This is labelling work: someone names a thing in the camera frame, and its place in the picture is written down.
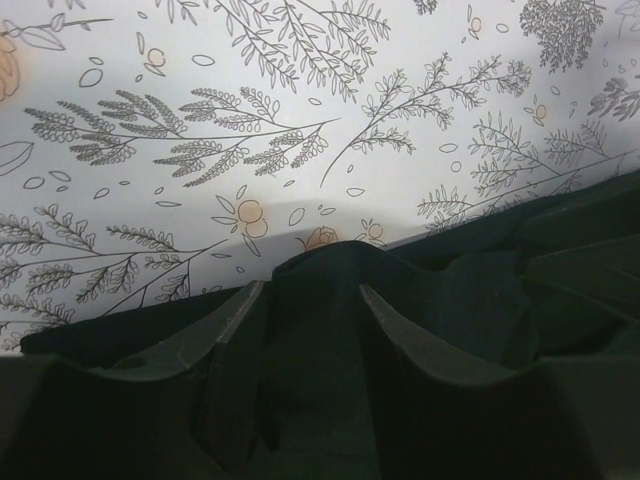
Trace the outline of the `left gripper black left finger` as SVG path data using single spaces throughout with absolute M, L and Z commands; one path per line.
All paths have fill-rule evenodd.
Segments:
M 5 479 L 231 479 L 256 442 L 265 286 L 113 367 L 1 361 Z

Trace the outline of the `black t-shirt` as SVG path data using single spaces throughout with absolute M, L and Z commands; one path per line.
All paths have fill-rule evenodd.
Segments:
M 639 360 L 639 176 L 389 251 L 355 241 L 323 246 L 257 282 L 265 286 L 257 437 L 231 479 L 385 479 L 360 344 L 361 287 L 445 342 L 510 370 L 556 358 Z M 108 369 L 242 288 L 33 334 L 21 343 L 23 356 Z

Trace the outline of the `floral patterned table cover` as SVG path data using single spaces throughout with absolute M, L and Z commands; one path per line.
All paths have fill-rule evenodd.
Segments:
M 635 1 L 5 1 L 1 352 L 638 166 Z

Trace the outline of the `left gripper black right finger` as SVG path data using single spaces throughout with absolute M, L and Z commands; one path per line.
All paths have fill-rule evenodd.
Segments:
M 369 286 L 360 327 L 385 479 L 635 479 L 639 360 L 510 370 L 403 317 Z

